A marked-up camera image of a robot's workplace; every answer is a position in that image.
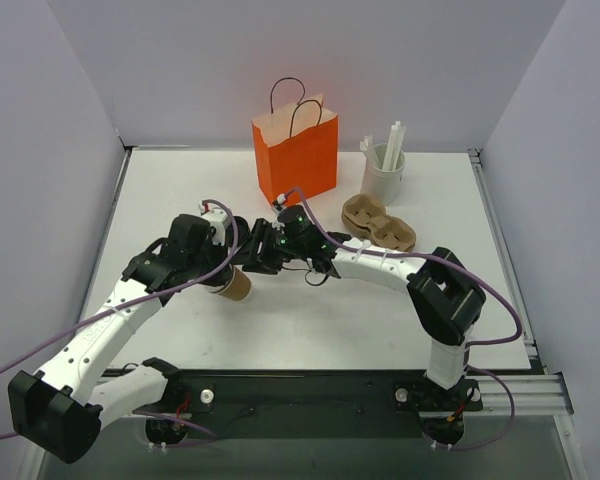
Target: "gray floor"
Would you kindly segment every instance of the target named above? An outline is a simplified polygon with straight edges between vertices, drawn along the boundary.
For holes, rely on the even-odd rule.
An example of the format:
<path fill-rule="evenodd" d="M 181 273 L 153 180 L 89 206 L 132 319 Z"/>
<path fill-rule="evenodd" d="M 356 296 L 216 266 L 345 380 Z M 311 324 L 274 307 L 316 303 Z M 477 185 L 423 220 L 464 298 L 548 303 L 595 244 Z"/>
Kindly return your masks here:
<path fill-rule="evenodd" d="M 503 418 L 469 418 L 465 442 L 493 435 Z M 413 440 L 226 440 L 189 449 L 148 451 L 143 420 L 108 427 L 79 462 L 46 456 L 39 479 L 152 478 L 570 478 L 550 417 L 521 417 L 503 440 L 468 453 L 432 452 Z"/>

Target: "table top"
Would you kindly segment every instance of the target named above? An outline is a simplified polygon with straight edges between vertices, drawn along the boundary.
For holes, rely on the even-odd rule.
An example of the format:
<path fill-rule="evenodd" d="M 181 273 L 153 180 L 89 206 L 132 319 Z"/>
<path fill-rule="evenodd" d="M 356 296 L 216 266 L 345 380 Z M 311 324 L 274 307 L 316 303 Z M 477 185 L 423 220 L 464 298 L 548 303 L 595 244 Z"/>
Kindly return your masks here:
<path fill-rule="evenodd" d="M 340 153 L 338 186 L 309 200 L 325 228 L 346 231 L 343 203 L 358 193 L 360 153 Z M 273 219 L 256 177 L 253 151 L 135 149 L 88 299 L 92 315 L 106 300 L 129 260 L 168 233 L 180 213 L 197 214 L 213 198 L 250 224 Z M 400 192 L 388 208 L 417 233 L 415 251 L 451 249 L 472 272 L 509 298 L 506 280 L 469 157 L 406 155 Z M 175 295 L 113 360 L 111 368 L 159 357 L 189 369 L 426 369 L 430 338 L 411 300 L 356 280 L 330 279 L 321 287 L 303 272 L 249 274 L 250 297 L 232 302 L 194 286 Z M 382 304 L 383 317 L 374 305 Z M 473 336 L 511 335 L 509 314 L 488 297 Z M 473 347 L 470 363 L 490 369 L 528 369 L 522 339 Z"/>

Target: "bag handle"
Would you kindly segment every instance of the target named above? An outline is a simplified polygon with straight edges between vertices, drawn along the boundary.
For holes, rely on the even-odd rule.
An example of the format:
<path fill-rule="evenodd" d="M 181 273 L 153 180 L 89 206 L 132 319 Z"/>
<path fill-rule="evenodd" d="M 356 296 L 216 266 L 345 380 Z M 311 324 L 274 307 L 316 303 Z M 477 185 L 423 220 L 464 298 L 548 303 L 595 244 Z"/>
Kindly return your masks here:
<path fill-rule="evenodd" d="M 269 94 L 269 106 L 271 107 L 271 113 L 273 113 L 273 91 L 276 89 L 276 87 L 278 86 L 278 84 L 280 82 L 284 82 L 285 80 L 295 80 L 296 82 L 298 82 L 302 86 L 302 96 L 300 97 L 300 100 L 298 100 L 298 105 L 300 105 L 300 102 L 302 101 L 302 99 L 304 98 L 304 96 L 307 93 L 307 89 L 304 88 L 304 83 L 302 83 L 296 77 L 283 77 L 283 78 L 281 78 L 280 80 L 278 80 L 276 83 L 273 84 L 273 87 L 271 87 L 271 93 Z"/>
<path fill-rule="evenodd" d="M 318 123 L 316 123 L 316 126 L 320 125 L 320 120 L 322 120 L 322 104 L 319 101 L 317 101 L 315 98 L 310 98 L 308 100 L 305 100 L 304 102 L 300 102 L 300 103 L 298 103 L 298 106 L 293 111 L 293 115 L 291 115 L 291 126 L 289 127 L 289 138 L 291 138 L 293 136 L 293 121 L 296 118 L 296 112 L 302 105 L 309 103 L 309 102 L 317 103 L 318 107 L 320 107 L 320 116 L 318 117 Z"/>

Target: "gray wall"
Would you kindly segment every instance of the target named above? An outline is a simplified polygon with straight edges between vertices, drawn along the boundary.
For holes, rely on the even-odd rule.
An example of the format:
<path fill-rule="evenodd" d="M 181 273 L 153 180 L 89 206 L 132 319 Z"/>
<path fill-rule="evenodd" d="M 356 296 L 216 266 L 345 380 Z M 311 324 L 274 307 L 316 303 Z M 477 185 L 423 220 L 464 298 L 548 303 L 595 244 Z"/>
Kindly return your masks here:
<path fill-rule="evenodd" d="M 540 354 L 600 479 L 600 0 L 568 0 L 485 148 Z"/>
<path fill-rule="evenodd" d="M 296 75 L 341 114 L 341 146 L 402 120 L 411 150 L 464 151 L 564 0 L 49 3 L 125 144 L 249 146 L 271 84 Z"/>
<path fill-rule="evenodd" d="M 76 321 L 122 158 L 46 2 L 0 2 L 0 366 Z M 0 479 L 26 443 L 0 442 Z"/>

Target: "orange paper bag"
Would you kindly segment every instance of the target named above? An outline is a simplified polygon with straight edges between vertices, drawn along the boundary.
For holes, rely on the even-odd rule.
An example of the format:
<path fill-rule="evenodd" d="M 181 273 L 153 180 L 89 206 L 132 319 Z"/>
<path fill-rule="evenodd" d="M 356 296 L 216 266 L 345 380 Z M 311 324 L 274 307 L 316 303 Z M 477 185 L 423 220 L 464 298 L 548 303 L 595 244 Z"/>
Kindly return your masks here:
<path fill-rule="evenodd" d="M 292 77 L 278 80 L 297 80 Z M 252 119 L 258 183 L 269 203 L 293 187 L 307 198 L 336 186 L 338 115 L 322 106 L 322 95 L 290 103 Z M 288 204 L 300 201 L 297 194 Z"/>

